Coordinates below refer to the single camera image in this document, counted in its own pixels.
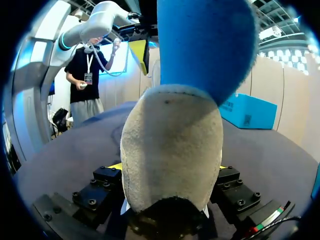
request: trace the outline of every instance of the gray tabletop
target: gray tabletop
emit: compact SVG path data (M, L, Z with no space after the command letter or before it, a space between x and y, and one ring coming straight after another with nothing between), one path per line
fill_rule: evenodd
M49 142L14 176L27 206L43 194L58 192L72 200L72 192L85 187L99 166L120 162L120 138L135 102L127 102L93 117L81 127L68 130ZM239 129L223 120L222 165L233 166L266 204L274 199L296 204L291 215L303 214L311 202L318 163L302 148L274 130ZM229 238L235 228L228 225L218 206L211 206L217 232ZM282 224L272 239L292 227Z

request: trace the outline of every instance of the person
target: person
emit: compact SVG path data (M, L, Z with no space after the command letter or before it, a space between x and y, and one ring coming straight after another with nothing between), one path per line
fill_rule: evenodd
M89 41L95 48L103 40L102 37L91 38ZM112 54L107 61L101 51L97 54L106 70L110 70L118 47L112 48ZM65 67L66 79L70 86L70 108L73 125L79 126L83 121L100 114L104 107L99 98L99 70L100 66L94 52L87 53L85 47L76 50L73 59Z

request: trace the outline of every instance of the black t-shirt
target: black t-shirt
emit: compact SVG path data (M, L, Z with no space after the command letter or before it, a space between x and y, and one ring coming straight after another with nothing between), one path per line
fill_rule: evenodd
M93 100L99 98L99 70L102 72L104 71L94 53L86 54L84 52L85 48L79 48L75 51L75 55L71 62L65 67L64 71L69 72L72 76L77 79L84 81L85 74L88 71L88 64L87 64L87 55L90 61L91 56L93 55L92 63L90 66L90 73L92 73L92 85L87 85L84 90L77 90L76 85L71 84L70 87L70 103L82 102L86 100ZM105 66L108 62L105 59L103 53L100 51L98 52L98 56L101 60L103 66Z

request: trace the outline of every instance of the bolt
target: bolt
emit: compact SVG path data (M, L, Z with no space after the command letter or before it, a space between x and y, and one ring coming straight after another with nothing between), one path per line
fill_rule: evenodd
M138 232L140 231L139 227L137 227L137 226L134 226L132 229L133 229L133 231L135 231L136 233L138 233Z
M202 225L201 224L196 227L197 231L199 231L200 229L202 229Z
M229 184L229 183L225 183L225 184L223 184L223 188L224 188L224 189L228 189L228 188L230 188L230 184Z
M90 180L90 184L94 185L97 183L97 180L95 180L94 178Z
M97 201L95 199L89 199L88 204L93 207L97 204Z
M256 198L260 198L260 197L261 197L261 194L260 194L260 192L255 192L255 193L253 194L253 196L255 196Z
M240 200L238 200L238 201L236 202L236 204L238 204L238 206L243 206L243 205L245 205L245 204L246 204L246 201L245 201L245 200L240 199Z
M53 207L53 211L54 211L55 214L59 214L59 213L61 213L61 207L59 207L59 206L54 206L54 207Z
M110 183L108 183L108 182L104 182L104 183L102 184L102 186L103 186L103 187L105 187L105 188L107 188L107 187L109 187L109 186L110 186Z
M75 191L74 193L72 193L72 197L74 197L74 198L80 197L80 192Z
M52 216L50 214L44 214L43 215L43 219L46 221L46 222L50 222L52 220Z

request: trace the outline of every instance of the controller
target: controller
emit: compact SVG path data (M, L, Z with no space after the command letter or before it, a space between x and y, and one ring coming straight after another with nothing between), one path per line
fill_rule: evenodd
M86 84L86 83L81 83L81 84L80 84L80 87L81 87L82 89L85 89L87 85L88 85L88 84Z
M113 48L114 48L114 50L118 50L118 48L120 47L120 43L121 43L121 40L119 38L115 38L113 40Z

